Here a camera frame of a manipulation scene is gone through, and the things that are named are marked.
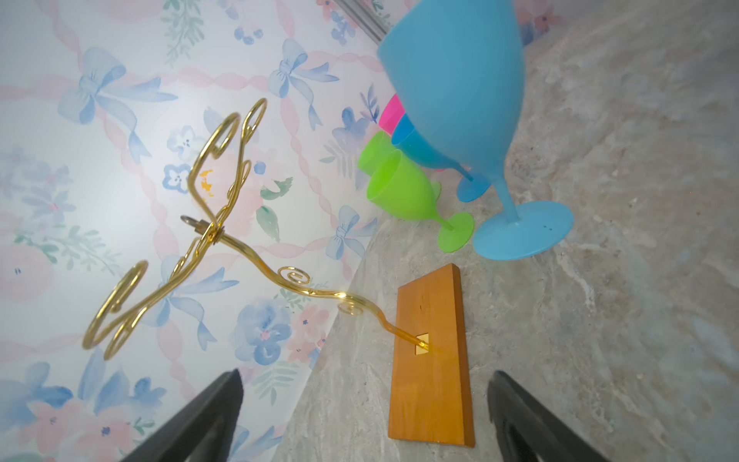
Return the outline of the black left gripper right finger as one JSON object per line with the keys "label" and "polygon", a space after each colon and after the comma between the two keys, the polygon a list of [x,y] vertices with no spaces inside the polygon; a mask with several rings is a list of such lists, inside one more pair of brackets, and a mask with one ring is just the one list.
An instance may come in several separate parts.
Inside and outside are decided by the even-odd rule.
{"label": "black left gripper right finger", "polygon": [[489,381],[487,402],[504,461],[607,461],[504,371]]}

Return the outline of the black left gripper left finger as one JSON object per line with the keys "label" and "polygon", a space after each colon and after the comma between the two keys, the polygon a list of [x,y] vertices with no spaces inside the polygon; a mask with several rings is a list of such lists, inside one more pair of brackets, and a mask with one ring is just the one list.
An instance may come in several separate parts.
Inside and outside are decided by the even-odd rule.
{"label": "black left gripper left finger", "polygon": [[227,460],[243,397],[240,373],[223,373],[124,459]]}

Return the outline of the green wine glass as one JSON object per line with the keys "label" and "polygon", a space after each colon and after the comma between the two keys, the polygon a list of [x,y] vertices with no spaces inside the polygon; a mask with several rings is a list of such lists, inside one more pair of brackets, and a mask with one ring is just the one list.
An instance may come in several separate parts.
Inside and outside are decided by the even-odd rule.
{"label": "green wine glass", "polygon": [[378,206],[386,207],[392,202],[436,204],[441,195],[441,184],[431,181],[420,167],[395,148],[385,132],[377,132],[368,141],[358,167],[371,177],[367,197]]}
{"label": "green wine glass", "polygon": [[475,231],[475,219],[470,213],[442,217],[430,180],[399,150],[383,160],[371,175],[367,199],[398,219],[438,223],[437,244],[442,252],[460,250]]}

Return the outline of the blue wine glass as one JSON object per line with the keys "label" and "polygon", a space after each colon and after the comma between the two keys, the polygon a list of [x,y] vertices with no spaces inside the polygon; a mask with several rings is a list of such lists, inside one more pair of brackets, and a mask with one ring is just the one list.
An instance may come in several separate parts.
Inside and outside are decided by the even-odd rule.
{"label": "blue wine glass", "polygon": [[468,171],[434,148],[416,130],[408,115],[404,115],[392,134],[392,144],[416,164],[428,169],[454,169],[462,175],[456,196],[461,202],[472,202],[485,194],[491,183],[476,171]]}
{"label": "blue wine glass", "polygon": [[504,177],[525,96],[513,2],[423,0],[390,30],[377,57],[423,138],[495,189],[503,210],[475,231],[473,248],[480,256],[519,260],[568,235],[575,217],[567,206],[517,205]]}

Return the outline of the pink wine glass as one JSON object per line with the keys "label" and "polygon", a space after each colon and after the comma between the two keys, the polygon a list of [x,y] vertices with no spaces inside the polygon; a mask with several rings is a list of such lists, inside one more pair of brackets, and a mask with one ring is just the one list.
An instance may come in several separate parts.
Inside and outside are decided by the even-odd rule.
{"label": "pink wine glass", "polygon": [[404,116],[405,109],[400,98],[395,94],[382,111],[378,125],[388,135],[392,136],[398,123]]}

